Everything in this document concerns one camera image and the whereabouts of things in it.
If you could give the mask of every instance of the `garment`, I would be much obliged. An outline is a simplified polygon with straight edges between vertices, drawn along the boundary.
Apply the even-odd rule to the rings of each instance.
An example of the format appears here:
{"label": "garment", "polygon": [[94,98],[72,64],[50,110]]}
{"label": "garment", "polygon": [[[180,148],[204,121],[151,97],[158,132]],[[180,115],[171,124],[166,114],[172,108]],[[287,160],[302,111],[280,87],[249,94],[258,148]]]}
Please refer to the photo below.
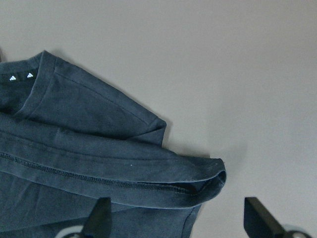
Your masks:
{"label": "garment", "polygon": [[53,238],[111,198],[111,238],[188,238],[221,159],[162,148],[166,123],[42,51],[0,63],[0,238]]}

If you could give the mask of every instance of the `beige surface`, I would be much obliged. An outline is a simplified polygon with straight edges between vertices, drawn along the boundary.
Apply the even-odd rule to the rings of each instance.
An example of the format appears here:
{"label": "beige surface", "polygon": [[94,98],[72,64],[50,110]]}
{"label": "beige surface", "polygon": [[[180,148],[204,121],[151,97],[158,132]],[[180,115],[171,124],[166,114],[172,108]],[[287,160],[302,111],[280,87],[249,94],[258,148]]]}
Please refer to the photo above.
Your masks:
{"label": "beige surface", "polygon": [[317,237],[317,2],[0,1],[4,61],[43,49],[168,123],[164,146],[225,161],[192,238],[245,238],[243,199]]}

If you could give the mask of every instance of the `t-shirt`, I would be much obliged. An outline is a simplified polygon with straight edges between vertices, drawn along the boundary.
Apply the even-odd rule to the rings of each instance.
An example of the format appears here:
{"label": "t-shirt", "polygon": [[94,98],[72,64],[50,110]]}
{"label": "t-shirt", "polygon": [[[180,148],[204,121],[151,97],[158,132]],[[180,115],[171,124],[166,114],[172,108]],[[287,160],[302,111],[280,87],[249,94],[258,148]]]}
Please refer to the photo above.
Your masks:
{"label": "t-shirt", "polygon": [[162,148],[165,128],[45,50],[0,63],[0,237],[53,238],[110,197],[111,238],[188,238],[225,167]]}

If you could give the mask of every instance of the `clothing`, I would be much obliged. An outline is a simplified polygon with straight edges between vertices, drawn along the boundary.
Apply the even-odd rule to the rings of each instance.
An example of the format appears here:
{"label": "clothing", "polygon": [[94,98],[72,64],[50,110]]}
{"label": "clothing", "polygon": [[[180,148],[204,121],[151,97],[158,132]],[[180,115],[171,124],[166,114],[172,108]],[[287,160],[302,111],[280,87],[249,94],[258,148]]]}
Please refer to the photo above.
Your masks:
{"label": "clothing", "polygon": [[45,50],[0,63],[0,86],[0,238],[53,238],[99,197],[112,238],[188,238],[225,183],[221,159],[162,148],[165,121]]}

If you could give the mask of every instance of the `neckline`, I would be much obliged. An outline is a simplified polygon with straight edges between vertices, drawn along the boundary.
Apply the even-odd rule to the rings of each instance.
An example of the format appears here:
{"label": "neckline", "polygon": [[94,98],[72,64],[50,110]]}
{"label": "neckline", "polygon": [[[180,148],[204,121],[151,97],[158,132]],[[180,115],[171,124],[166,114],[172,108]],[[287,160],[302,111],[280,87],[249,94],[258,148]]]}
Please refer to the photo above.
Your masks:
{"label": "neckline", "polygon": [[1,62],[0,72],[24,71],[38,68],[37,77],[23,106],[11,116],[27,119],[40,105],[55,69],[56,56],[43,50],[41,53],[24,60]]}

